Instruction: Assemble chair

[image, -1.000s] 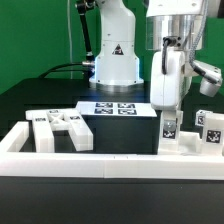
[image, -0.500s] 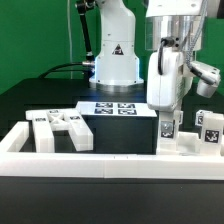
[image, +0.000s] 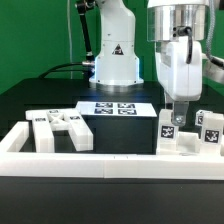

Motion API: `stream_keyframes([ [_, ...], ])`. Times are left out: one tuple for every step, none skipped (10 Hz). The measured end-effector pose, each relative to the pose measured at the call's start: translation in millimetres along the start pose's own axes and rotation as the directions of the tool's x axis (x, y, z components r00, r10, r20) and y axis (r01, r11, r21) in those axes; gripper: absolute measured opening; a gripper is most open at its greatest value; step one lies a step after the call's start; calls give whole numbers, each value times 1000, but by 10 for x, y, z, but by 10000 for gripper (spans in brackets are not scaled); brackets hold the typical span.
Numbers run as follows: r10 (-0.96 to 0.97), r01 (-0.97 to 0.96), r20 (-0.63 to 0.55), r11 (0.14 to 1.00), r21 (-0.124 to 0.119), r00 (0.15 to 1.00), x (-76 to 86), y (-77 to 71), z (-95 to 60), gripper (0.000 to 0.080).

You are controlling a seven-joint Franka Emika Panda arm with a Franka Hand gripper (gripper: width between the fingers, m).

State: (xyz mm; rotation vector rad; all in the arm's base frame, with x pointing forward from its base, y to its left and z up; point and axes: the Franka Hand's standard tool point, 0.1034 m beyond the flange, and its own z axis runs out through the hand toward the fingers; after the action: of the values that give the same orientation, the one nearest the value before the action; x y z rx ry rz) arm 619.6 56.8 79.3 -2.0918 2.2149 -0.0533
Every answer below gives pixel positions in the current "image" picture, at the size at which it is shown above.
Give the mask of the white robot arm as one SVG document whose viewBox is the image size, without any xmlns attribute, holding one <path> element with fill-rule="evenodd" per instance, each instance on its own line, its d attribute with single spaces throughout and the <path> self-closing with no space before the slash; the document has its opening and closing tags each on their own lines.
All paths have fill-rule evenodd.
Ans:
<svg viewBox="0 0 224 224">
<path fill-rule="evenodd" d="M 122 91 L 141 85 L 139 58 L 134 52 L 135 16 L 123 0 L 95 0 L 101 15 L 101 50 L 90 85 Z M 155 43 L 158 81 L 165 102 L 172 106 L 171 122 L 186 123 L 188 105 L 202 92 L 202 59 L 224 68 L 211 55 L 215 9 L 220 0 L 149 0 L 148 39 Z"/>
</svg>

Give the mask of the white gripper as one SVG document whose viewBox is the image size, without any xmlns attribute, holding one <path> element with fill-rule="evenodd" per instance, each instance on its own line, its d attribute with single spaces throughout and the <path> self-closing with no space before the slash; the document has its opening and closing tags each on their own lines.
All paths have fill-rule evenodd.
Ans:
<svg viewBox="0 0 224 224">
<path fill-rule="evenodd" d="M 165 108 L 173 109 L 172 123 L 179 127 L 186 124 L 189 107 L 189 103 L 183 101 L 197 101 L 202 93 L 201 44 L 198 41 L 193 42 L 190 64 L 186 63 L 187 53 L 186 39 L 162 42 L 155 52 L 158 81 L 166 92 L 164 93 Z"/>
</svg>

